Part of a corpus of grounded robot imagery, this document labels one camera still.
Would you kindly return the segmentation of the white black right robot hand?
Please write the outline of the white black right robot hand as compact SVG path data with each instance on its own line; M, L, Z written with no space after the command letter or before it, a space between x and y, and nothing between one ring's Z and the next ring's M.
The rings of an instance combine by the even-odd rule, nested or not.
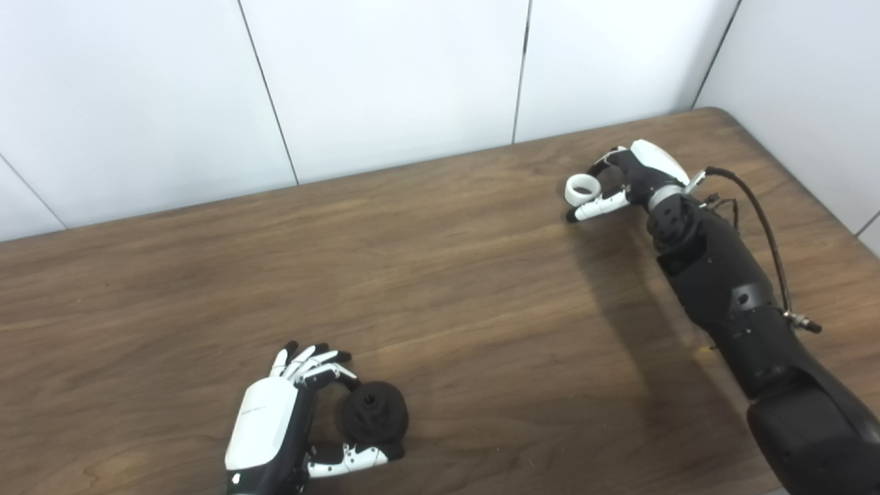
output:
M604 190L598 179L609 169L620 172L618 186ZM690 177L665 150L644 139L603 154L585 173L566 180L564 197L570 209L566 222L578 223L628 206L649 211L669 195L682 193Z

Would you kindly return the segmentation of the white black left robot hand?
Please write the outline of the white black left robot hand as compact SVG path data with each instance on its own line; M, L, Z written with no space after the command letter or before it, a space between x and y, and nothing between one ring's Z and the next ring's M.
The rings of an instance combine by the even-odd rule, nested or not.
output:
M349 475L404 458L406 399L381 380L362 382L349 370L349 352L326 342L300 348L288 342L264 378L245 391L224 455L229 494L301 494L314 479ZM310 439L320 391L348 391L337 424L339 443Z

